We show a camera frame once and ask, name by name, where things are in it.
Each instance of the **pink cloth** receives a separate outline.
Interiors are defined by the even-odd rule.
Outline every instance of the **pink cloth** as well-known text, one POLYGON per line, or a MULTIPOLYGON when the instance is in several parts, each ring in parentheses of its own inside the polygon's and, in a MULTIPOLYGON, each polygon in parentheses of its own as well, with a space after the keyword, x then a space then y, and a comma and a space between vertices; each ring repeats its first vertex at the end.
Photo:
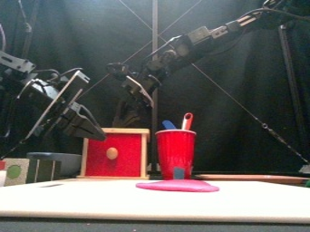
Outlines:
POLYGON ((140 189, 181 192, 215 192, 219 190, 207 182, 195 179, 169 179, 148 183, 136 183, 140 189))

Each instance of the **white table surface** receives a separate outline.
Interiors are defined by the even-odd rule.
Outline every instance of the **white table surface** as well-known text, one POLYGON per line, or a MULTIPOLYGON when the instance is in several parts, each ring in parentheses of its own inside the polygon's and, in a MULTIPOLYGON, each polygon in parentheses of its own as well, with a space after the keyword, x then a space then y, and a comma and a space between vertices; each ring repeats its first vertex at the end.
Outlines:
POLYGON ((151 180, 65 179, 1 187, 0 217, 310 224, 310 188, 207 181, 217 192, 136 188, 151 180))

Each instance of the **cable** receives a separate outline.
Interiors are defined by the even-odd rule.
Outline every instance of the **cable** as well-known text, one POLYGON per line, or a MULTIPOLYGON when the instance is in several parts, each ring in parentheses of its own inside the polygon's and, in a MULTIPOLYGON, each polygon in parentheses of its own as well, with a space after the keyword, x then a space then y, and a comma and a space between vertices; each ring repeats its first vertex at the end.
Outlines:
POLYGON ((261 13, 261 12, 272 12, 272 13, 276 13, 276 14, 280 14, 280 15, 285 15, 287 17, 289 18, 293 18, 293 19, 297 19, 297 20, 301 20, 301 21, 306 21, 310 23, 310 18, 307 18, 306 16, 299 16, 296 14, 291 14, 288 12, 284 12, 284 11, 280 11, 280 10, 275 10, 275 9, 264 9, 264 8, 259 8, 259 9, 255 9, 255 10, 251 10, 249 12, 247 12, 241 17, 247 16, 247 15, 251 15, 253 13, 261 13))
POLYGON ((2 28, 2 25, 0 24, 0 34, 1 34, 1 40, 2 40, 2 48, 1 48, 1 51, 4 52, 5 51, 5 48, 6 48, 6 39, 5 39, 5 31, 4 31, 4 28, 2 28))

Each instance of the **green object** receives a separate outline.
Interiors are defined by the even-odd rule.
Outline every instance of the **green object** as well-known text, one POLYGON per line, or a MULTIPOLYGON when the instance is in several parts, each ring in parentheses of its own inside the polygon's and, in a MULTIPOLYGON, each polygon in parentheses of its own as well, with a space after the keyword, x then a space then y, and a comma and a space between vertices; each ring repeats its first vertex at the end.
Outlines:
POLYGON ((306 181, 304 186, 310 188, 310 179, 306 181))

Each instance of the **table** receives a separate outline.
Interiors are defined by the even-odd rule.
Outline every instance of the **table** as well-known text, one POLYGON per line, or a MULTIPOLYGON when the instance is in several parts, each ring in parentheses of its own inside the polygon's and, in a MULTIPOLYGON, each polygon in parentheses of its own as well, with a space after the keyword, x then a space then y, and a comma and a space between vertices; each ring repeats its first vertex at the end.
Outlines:
POLYGON ((64 179, 2 187, 0 231, 310 229, 310 188, 257 181, 207 181, 220 188, 211 193, 136 188, 149 181, 64 179))

